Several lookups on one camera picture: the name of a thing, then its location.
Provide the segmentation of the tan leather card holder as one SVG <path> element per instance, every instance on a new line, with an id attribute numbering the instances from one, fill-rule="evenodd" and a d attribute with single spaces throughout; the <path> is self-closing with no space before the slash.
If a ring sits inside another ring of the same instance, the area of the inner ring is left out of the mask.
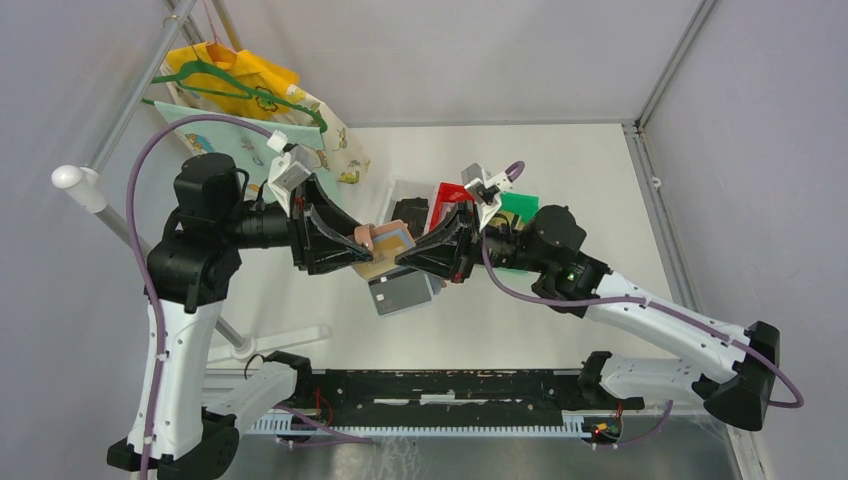
<path id="1" fill-rule="evenodd" d="M 371 260 L 355 263 L 352 269 L 366 282 L 370 298 L 375 304 L 427 303 L 444 286 L 441 280 L 432 275 L 396 263 L 402 253 L 416 246 L 403 221 L 357 227 L 354 240 L 360 246 L 365 246 L 372 256 Z"/>

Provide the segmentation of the gold credit card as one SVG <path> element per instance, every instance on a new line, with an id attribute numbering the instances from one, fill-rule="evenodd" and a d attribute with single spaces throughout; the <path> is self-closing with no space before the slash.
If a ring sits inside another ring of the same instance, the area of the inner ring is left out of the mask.
<path id="1" fill-rule="evenodd" d="M 397 267 L 396 257 L 408 250 L 399 239 L 375 243 L 373 259 L 369 262 L 357 263 L 352 266 L 354 272 L 364 280 L 371 280 Z"/>

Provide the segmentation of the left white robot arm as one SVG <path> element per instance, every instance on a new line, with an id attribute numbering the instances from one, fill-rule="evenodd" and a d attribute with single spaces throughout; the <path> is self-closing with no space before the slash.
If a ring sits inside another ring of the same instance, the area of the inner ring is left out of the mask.
<path id="1" fill-rule="evenodd" d="M 177 207 L 159 243 L 141 258 L 151 325 L 146 384 L 131 431 L 108 449 L 114 468 L 154 470 L 160 479 L 217 479 L 262 416 L 314 397 L 309 359 L 275 351 L 221 400 L 202 399 L 211 339 L 243 250 L 287 247 L 294 265 L 311 275 L 372 259 L 355 240 L 358 221 L 315 175 L 268 205 L 246 199 L 244 179 L 223 153 L 186 160 L 175 178 Z"/>

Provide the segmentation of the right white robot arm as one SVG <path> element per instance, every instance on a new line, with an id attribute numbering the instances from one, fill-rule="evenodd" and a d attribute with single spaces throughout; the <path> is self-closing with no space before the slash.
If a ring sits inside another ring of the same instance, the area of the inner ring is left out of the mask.
<path id="1" fill-rule="evenodd" d="M 578 377 L 580 400 L 698 402 L 714 418 L 759 431 L 778 378 L 780 333 L 757 321 L 720 321 L 637 286 L 585 254 L 585 231 L 565 206 L 541 208 L 520 229 L 482 226 L 469 202 L 456 206 L 397 263 L 460 283 L 476 265 L 534 272 L 524 300 L 628 332 L 665 352 L 662 359 L 595 352 Z"/>

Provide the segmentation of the yellow cards in green bin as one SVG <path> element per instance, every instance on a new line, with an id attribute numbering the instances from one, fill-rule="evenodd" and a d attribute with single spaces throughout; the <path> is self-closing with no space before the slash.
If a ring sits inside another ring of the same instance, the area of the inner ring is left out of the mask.
<path id="1" fill-rule="evenodd" d="M 521 225 L 521 217 L 516 213 L 499 211 L 494 215 L 491 223 L 497 227 L 516 230 Z"/>

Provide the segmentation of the red plastic bin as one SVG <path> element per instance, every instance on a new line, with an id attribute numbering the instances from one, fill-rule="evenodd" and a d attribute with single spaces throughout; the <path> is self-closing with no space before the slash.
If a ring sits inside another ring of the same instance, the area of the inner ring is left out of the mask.
<path id="1" fill-rule="evenodd" d="M 460 184 L 440 182 L 430 205 L 427 232 L 433 230 L 457 203 L 472 201 L 473 197 Z"/>

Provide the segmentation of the cream patterned cloth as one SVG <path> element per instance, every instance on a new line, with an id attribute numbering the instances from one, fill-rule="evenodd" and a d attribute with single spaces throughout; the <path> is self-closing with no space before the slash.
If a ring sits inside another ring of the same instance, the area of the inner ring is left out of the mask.
<path id="1" fill-rule="evenodd" d="M 319 115 L 327 125 L 321 134 L 323 147 L 316 149 L 320 166 L 340 183 L 359 184 L 368 173 L 371 159 L 356 136 L 332 109 L 296 84 L 291 84 L 284 99 Z"/>

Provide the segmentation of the white plastic bin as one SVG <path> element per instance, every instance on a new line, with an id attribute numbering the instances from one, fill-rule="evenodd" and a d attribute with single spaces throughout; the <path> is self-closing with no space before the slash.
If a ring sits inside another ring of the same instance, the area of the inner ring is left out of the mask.
<path id="1" fill-rule="evenodd" d="M 391 221 L 391 216 L 397 202 L 408 198 L 425 198 L 428 201 L 428 210 L 425 215 L 424 228 L 425 231 L 428 231 L 431 224 L 431 215 L 435 207 L 437 191 L 438 184 L 434 182 L 422 182 L 403 178 L 393 179 L 390 182 L 388 193 L 381 207 L 378 223 L 385 224 Z"/>

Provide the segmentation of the light green patterned cloth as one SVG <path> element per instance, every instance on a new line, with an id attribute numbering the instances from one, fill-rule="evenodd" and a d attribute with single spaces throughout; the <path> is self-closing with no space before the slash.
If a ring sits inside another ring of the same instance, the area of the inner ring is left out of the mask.
<path id="1" fill-rule="evenodd" d="M 324 144 L 316 127 L 297 126 L 252 120 L 270 132 L 280 131 L 289 141 L 302 145 L 312 158 L 312 169 L 329 197 L 340 201 L 342 195 L 334 174 L 321 166 Z M 193 155 L 220 152 L 231 156 L 237 167 L 249 173 L 246 198 L 257 198 L 260 185 L 267 179 L 271 162 L 277 153 L 267 146 L 267 139 L 252 130 L 225 122 L 193 122 L 176 129 L 177 137 Z"/>

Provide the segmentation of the green plastic bin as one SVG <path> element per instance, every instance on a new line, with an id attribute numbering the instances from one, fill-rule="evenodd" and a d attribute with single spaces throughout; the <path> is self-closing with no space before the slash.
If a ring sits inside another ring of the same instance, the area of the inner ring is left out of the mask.
<path id="1" fill-rule="evenodd" d="M 490 244 L 489 255 L 492 266 L 521 273 L 533 272 L 534 266 L 521 257 L 519 248 L 522 229 L 539 210 L 539 199 L 535 196 L 511 193 L 505 193 L 501 198 L 502 207 L 499 211 L 518 214 L 521 217 L 521 225 L 516 230 L 510 230 L 494 226 L 491 223 L 492 220 L 489 222 L 485 232 Z"/>

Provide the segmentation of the yellow garment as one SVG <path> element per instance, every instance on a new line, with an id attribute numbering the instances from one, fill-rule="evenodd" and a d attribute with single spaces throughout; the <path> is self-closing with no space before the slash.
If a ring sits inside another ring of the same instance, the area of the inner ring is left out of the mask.
<path id="1" fill-rule="evenodd" d="M 249 50 L 200 43 L 166 54 L 156 83 L 194 108 L 299 125 L 314 122 L 314 100 L 297 73 Z"/>

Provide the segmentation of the green clothes hanger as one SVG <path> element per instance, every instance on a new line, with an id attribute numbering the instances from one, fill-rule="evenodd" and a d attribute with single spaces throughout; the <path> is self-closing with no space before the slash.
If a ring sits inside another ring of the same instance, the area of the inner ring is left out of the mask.
<path id="1" fill-rule="evenodd" d="M 223 81 L 226 85 L 229 85 L 230 87 L 235 89 L 236 92 L 219 91 L 186 84 L 185 80 L 194 75 L 212 76 L 218 80 Z M 225 70 L 215 66 L 214 64 L 203 62 L 201 60 L 193 60 L 186 62 L 176 73 L 170 75 L 155 76 L 150 80 L 150 83 L 175 83 L 181 89 L 195 91 L 198 93 L 207 93 L 211 95 L 218 95 L 244 100 L 262 99 L 265 102 L 283 105 L 292 110 L 296 110 L 308 115 L 318 126 L 319 131 L 321 133 L 324 133 L 328 130 L 328 125 L 326 121 L 319 113 L 309 110 L 304 106 L 297 105 L 282 98 L 278 98 L 265 90 L 258 90 L 256 88 L 251 88 L 247 85 L 244 85 L 243 83 L 239 82 L 235 77 L 227 73 Z"/>

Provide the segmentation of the pink clothes hanger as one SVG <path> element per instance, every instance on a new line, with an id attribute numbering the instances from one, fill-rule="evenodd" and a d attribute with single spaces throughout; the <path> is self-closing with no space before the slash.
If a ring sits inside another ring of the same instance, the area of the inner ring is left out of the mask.
<path id="1" fill-rule="evenodd" d="M 212 35 L 212 38 L 207 43 L 207 45 L 208 46 L 214 46 L 214 47 L 219 48 L 223 51 L 228 51 L 228 52 L 234 53 L 234 51 L 228 45 L 226 45 L 218 35 L 217 29 L 216 29 L 216 24 L 215 24 L 215 21 L 213 19 L 212 12 L 210 10 L 209 2 L 207 0 L 202 0 L 202 5 L 203 5 L 204 13 L 205 13 L 205 16 L 206 16 L 206 20 L 207 20 L 207 23 L 209 25 L 211 35 Z"/>

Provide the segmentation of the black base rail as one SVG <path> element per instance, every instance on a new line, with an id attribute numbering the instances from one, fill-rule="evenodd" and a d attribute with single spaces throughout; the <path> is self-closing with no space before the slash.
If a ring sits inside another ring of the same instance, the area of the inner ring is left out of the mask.
<path id="1" fill-rule="evenodd" d="M 555 426 L 563 414 L 641 410 L 585 392 L 576 370 L 315 370 L 286 405 L 333 427 Z"/>

